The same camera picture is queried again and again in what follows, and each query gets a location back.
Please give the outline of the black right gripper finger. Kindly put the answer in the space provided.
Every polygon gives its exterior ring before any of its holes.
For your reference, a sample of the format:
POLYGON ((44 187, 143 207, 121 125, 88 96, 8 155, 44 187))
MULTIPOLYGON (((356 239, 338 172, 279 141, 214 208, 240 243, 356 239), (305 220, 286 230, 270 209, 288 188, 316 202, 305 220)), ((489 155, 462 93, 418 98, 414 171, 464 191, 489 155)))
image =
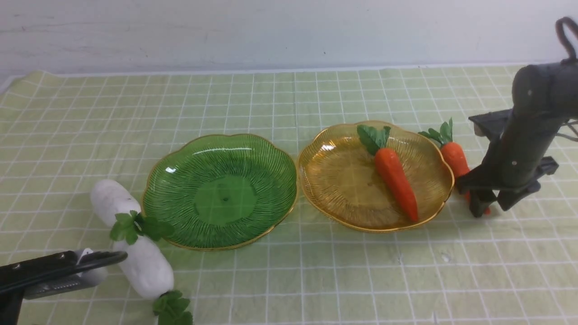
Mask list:
POLYGON ((490 206, 497 201, 493 190, 471 189, 469 190, 469 211, 475 218, 481 218, 491 214, 490 206))
POLYGON ((520 188, 500 190, 497 202, 503 211, 508 211, 522 199, 537 193, 540 189, 541 184, 539 181, 531 181, 528 185, 520 188))

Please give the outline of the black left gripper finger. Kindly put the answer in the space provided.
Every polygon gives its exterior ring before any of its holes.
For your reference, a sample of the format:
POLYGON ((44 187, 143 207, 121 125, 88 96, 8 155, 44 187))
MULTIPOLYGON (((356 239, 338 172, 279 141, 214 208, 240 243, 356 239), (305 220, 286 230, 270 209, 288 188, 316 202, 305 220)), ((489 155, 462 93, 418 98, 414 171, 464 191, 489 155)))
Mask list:
POLYGON ((0 292, 23 289, 64 276, 123 262, 124 251, 64 251, 1 267, 0 292))
POLYGON ((25 291, 23 289, 0 293, 0 324, 17 325, 25 291))

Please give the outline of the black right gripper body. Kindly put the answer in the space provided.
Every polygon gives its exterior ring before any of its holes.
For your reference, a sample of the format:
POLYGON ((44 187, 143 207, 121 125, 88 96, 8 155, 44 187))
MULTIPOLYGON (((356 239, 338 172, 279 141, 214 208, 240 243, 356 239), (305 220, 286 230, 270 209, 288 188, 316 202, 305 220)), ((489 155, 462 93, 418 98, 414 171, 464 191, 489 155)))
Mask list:
POLYGON ((523 189, 559 168, 546 152, 567 117, 501 110, 468 119, 490 143, 482 163, 456 179, 458 189, 523 189))

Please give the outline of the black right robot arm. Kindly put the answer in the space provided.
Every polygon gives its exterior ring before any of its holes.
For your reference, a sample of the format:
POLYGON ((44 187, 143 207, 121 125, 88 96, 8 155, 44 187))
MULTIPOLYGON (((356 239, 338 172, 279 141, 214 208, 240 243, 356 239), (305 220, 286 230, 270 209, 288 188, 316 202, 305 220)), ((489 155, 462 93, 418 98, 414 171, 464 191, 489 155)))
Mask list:
POLYGON ((504 211, 541 189, 539 179, 559 165, 547 149, 560 128, 578 115, 577 64, 527 65, 514 76, 512 109, 469 117, 478 136, 489 139, 481 161, 456 179, 456 189, 469 193, 475 218, 497 202, 504 211))

